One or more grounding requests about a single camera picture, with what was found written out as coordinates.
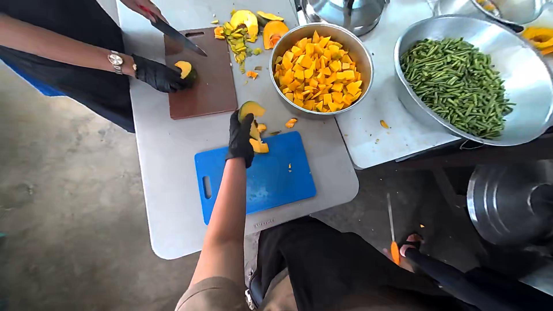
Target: cutting board handle hole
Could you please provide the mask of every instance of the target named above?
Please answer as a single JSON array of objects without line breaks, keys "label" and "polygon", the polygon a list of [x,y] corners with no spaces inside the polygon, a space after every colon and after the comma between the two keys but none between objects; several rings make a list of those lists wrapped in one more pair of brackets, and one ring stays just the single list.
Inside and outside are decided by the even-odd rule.
[{"label": "cutting board handle hole", "polygon": [[205,35],[205,32],[186,33],[184,36],[187,38],[191,38],[191,37],[199,37],[201,35]]},{"label": "cutting board handle hole", "polygon": [[202,178],[202,181],[204,182],[204,196],[206,199],[211,198],[211,183],[209,182],[209,176],[204,176]]}]

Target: watch face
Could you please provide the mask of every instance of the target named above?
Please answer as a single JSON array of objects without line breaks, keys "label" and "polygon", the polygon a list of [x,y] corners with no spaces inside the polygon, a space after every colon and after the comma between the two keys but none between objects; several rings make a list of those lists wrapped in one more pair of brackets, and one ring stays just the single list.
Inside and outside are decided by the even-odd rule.
[{"label": "watch face", "polygon": [[108,55],[108,59],[109,59],[109,62],[112,63],[113,65],[117,65],[117,66],[123,65],[123,59],[119,55],[110,54]]}]

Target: white table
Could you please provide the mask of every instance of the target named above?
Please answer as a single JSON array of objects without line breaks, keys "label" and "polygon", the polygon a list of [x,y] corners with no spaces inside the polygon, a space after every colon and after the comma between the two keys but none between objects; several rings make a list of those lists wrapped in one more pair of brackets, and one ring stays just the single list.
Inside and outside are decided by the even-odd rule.
[{"label": "white table", "polygon": [[[177,29],[210,27],[210,21],[216,18],[222,22],[230,20],[233,9],[231,1],[155,2]],[[242,0],[235,1],[234,8],[278,14],[289,28],[298,24],[295,9],[288,1]],[[118,11],[127,53],[165,63],[162,33],[119,2]],[[262,47],[262,41],[259,38],[251,47]],[[270,82],[269,56],[270,52],[264,51],[246,60],[247,70],[263,66],[255,81],[240,74],[233,64],[237,98],[239,103],[258,101],[267,109],[260,122],[266,123],[269,131],[286,132],[284,124],[292,115]],[[167,94],[136,79],[131,81],[131,99],[152,249],[165,259],[199,251],[207,226],[202,218],[194,155],[227,145],[230,113],[171,120]],[[357,176],[335,120],[299,119],[293,130],[302,136],[317,195],[248,215],[246,234],[349,202],[357,195]]]},{"label": "white table", "polygon": [[[360,37],[373,57],[373,86],[358,107],[336,117],[356,168],[368,168],[459,139],[419,123],[396,92],[395,42],[409,25],[429,17],[432,10],[425,0],[392,0],[378,25]],[[390,128],[382,127],[381,120]]]}]

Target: black pants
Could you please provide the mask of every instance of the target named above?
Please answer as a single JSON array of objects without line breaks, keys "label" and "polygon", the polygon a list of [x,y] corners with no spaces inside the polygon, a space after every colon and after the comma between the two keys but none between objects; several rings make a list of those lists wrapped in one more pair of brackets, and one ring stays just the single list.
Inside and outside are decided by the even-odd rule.
[{"label": "black pants", "polygon": [[415,248],[407,249],[405,257],[456,297],[483,311],[549,309],[553,305],[553,297],[485,268],[463,273]]},{"label": "black pants", "polygon": [[299,311],[339,310],[359,299],[365,309],[382,305],[397,310],[466,309],[432,281],[395,265],[360,236],[311,217],[261,232],[256,274],[262,296],[285,267]]},{"label": "black pants", "polygon": [[[96,0],[3,1],[0,13],[75,40],[125,52],[121,29]],[[0,46],[0,59],[134,133],[126,75],[68,65],[5,46]]]}]

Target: person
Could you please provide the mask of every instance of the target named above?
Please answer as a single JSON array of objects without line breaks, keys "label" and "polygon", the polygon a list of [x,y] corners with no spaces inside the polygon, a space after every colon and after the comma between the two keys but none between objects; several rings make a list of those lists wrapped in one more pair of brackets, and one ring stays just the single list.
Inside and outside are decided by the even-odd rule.
[{"label": "person", "polygon": [[[231,115],[228,155],[204,245],[177,311],[249,310],[244,298],[246,169],[253,115]],[[258,309],[470,310],[432,280],[386,258],[360,236],[312,217],[263,230],[259,237]]]},{"label": "person", "polygon": [[410,265],[439,282],[448,292],[480,310],[524,311],[545,309],[553,305],[553,297],[532,286],[511,279],[489,268],[476,267],[466,273],[419,250],[422,236],[410,234],[399,249]]},{"label": "person", "polygon": [[[155,21],[150,0],[121,0]],[[152,14],[143,11],[148,8]],[[189,85],[163,64],[125,54],[121,29],[96,0],[0,2],[0,59],[34,85],[87,106],[134,133],[129,77],[161,92]]]}]

